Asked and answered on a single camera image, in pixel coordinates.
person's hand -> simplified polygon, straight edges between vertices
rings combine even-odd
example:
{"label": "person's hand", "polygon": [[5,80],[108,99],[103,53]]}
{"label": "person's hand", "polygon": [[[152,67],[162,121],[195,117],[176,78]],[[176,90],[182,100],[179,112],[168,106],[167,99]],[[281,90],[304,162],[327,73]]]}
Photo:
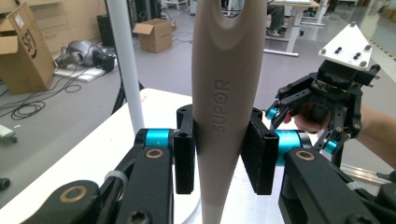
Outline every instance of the person's hand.
{"label": "person's hand", "polygon": [[[294,123],[296,124],[297,128],[303,130],[308,133],[317,133],[322,129],[325,129],[330,121],[330,113],[326,116],[326,119],[323,123],[314,122],[311,118],[311,110],[314,104],[309,103],[302,105],[300,108],[300,113],[294,116]],[[284,123],[289,123],[291,121],[291,114],[288,112],[288,115],[283,120]]]}

teal joint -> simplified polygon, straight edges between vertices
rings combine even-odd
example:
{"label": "teal joint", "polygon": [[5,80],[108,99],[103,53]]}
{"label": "teal joint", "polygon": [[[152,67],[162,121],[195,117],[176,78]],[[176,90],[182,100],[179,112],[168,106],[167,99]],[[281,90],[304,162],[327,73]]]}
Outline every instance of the teal joint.
{"label": "teal joint", "polygon": [[277,114],[277,109],[272,108],[268,111],[267,118],[273,119],[276,114]]}
{"label": "teal joint", "polygon": [[336,141],[328,141],[326,146],[323,148],[323,150],[325,150],[327,153],[332,154],[335,150],[335,148],[337,147],[338,142]]}
{"label": "teal joint", "polygon": [[148,129],[146,147],[168,147],[169,129]]}
{"label": "teal joint", "polygon": [[275,133],[279,136],[276,165],[284,166],[285,160],[283,157],[285,154],[292,148],[301,146],[300,136],[294,130],[275,130]]}

desk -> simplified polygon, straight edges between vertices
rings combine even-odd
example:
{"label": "desk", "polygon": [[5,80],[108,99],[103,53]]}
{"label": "desk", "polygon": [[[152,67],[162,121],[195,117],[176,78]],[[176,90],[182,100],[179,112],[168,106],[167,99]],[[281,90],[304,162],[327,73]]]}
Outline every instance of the desk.
{"label": "desk", "polygon": [[298,57],[298,53],[293,52],[293,49],[294,49],[294,44],[296,42],[296,39],[300,35],[300,25],[302,23],[304,10],[306,10],[309,7],[319,7],[319,4],[314,1],[311,1],[311,4],[273,2],[273,3],[271,3],[271,5],[292,7],[290,20],[288,22],[288,29],[285,33],[285,38],[277,38],[277,37],[270,37],[270,36],[265,37],[266,39],[271,39],[271,40],[287,41],[288,45],[287,45],[285,51],[274,50],[274,49],[264,49],[264,52]]}
{"label": "desk", "polygon": [[316,20],[315,22],[302,21],[301,24],[324,26],[324,24],[321,21],[323,19],[324,14],[326,13],[327,4],[328,4],[328,0],[324,0],[324,1],[320,2],[320,6],[318,7],[315,17],[303,17],[303,19],[305,19],[305,20]]}
{"label": "desk", "polygon": [[[147,128],[176,128],[176,110],[191,104],[191,97],[166,91],[144,89],[140,92]],[[293,129],[293,124],[283,124]],[[23,192],[0,210],[0,223],[21,223],[60,186],[79,179],[103,184],[134,144],[134,131],[128,106],[89,134],[64,157],[51,166]],[[273,195],[256,195],[248,181],[244,165],[238,162],[223,213],[223,223],[283,223],[277,200],[283,167],[276,168]],[[199,205],[199,181],[195,177],[192,195],[175,194],[175,223],[202,223]]]}

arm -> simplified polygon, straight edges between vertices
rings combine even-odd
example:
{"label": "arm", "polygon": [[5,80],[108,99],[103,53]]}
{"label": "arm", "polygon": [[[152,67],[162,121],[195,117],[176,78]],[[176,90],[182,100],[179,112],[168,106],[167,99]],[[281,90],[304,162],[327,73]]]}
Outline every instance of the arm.
{"label": "arm", "polygon": [[[305,105],[300,113],[294,117],[294,122],[298,129],[306,132],[319,132],[327,127],[329,116],[318,124],[309,118],[312,105]],[[285,123],[291,121],[288,114]],[[361,108],[362,130],[356,138],[365,147],[369,148],[375,155],[384,162],[396,169],[396,119],[375,111],[367,106]]]}
{"label": "arm", "polygon": [[356,139],[396,169],[396,119],[363,106],[361,123],[363,128]]}

brown box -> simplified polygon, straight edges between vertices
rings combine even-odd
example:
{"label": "brown box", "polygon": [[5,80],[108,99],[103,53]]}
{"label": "brown box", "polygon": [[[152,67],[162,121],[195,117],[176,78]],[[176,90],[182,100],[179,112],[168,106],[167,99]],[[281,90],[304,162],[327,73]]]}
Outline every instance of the brown box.
{"label": "brown box", "polygon": [[134,33],[139,34],[143,51],[158,53],[172,46],[172,29],[170,21],[154,19],[138,23]]}
{"label": "brown box", "polygon": [[0,78],[13,94],[46,91],[55,64],[26,3],[0,20]]}
{"label": "brown box", "polygon": [[391,19],[396,14],[396,7],[384,7],[382,9],[382,17]]}

